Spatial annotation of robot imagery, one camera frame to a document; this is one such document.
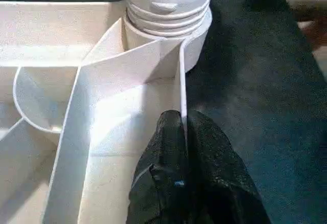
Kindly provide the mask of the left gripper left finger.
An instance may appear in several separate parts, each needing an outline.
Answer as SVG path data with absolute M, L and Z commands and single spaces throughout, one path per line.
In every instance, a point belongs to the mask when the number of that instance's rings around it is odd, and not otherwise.
M 165 111 L 136 165 L 127 223 L 185 223 L 188 218 L 187 166 L 180 113 Z

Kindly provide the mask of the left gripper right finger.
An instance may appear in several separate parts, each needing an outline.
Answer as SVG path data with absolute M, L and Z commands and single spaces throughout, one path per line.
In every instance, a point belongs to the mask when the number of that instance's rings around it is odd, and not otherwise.
M 209 117 L 188 114 L 195 223 L 270 223 L 262 198 L 228 137 Z

